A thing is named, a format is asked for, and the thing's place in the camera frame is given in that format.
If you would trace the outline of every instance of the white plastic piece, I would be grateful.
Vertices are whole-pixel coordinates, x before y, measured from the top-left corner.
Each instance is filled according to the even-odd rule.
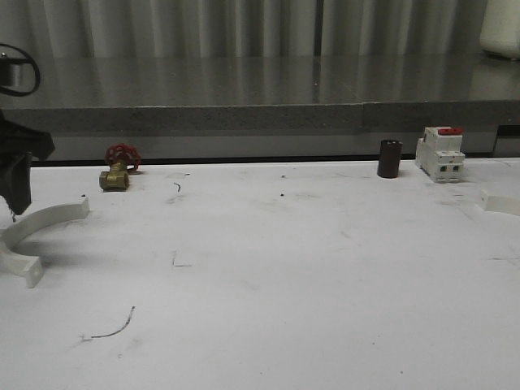
[[[456,135],[441,135],[453,130]],[[461,152],[462,135],[454,128],[425,128],[424,137],[419,138],[415,164],[422,168],[433,181],[459,181],[464,169]]]
[[[518,197],[501,197],[482,190],[478,204],[486,211],[520,216],[520,198]]]
[[[47,207],[28,215],[0,231],[0,261],[13,274],[23,276],[27,287],[33,288],[43,276],[40,257],[14,253],[12,249],[25,237],[42,228],[73,219],[84,219],[89,212],[89,200],[85,198],[80,203]]]

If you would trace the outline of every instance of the white curved plastic bracket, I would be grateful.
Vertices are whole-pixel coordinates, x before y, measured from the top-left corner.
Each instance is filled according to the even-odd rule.
[[[480,192],[479,205],[486,211],[496,211],[520,216],[520,198],[491,195],[485,190]]]
[[[84,219],[90,212],[89,199],[80,203],[70,203],[47,207],[28,215],[25,219],[0,230],[0,261],[15,275],[23,276],[27,287],[33,288],[43,276],[39,256],[25,256],[12,249],[25,237],[56,223],[73,219]]]

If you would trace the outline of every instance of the black cable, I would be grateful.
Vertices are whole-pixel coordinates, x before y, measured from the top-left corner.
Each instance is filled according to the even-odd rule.
[[[10,89],[6,87],[0,86],[0,93],[4,93],[9,96],[16,96],[16,97],[22,97],[22,96],[28,96],[31,93],[35,92],[40,87],[40,81],[41,81],[41,74],[40,74],[40,68],[38,67],[38,64],[34,60],[33,57],[29,55],[26,51],[20,49],[19,47],[8,45],[6,43],[0,42],[0,47],[7,47],[9,49],[13,49],[14,51],[17,51],[18,53],[22,54],[24,58],[9,58],[9,61],[11,63],[16,64],[24,64],[28,63],[31,65],[32,70],[34,71],[34,86],[29,91],[17,91],[15,89]]]

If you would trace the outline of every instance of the dark brown cylinder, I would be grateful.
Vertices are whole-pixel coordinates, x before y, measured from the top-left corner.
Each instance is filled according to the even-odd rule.
[[[395,140],[382,140],[379,150],[379,165],[377,175],[385,179],[394,179],[399,174],[401,150],[403,143]]]

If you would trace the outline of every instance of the gray countertop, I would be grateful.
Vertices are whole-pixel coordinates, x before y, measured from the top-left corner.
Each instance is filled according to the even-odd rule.
[[[520,124],[520,65],[481,54],[79,58],[41,64],[40,90],[0,97],[52,133],[339,134],[345,128]]]

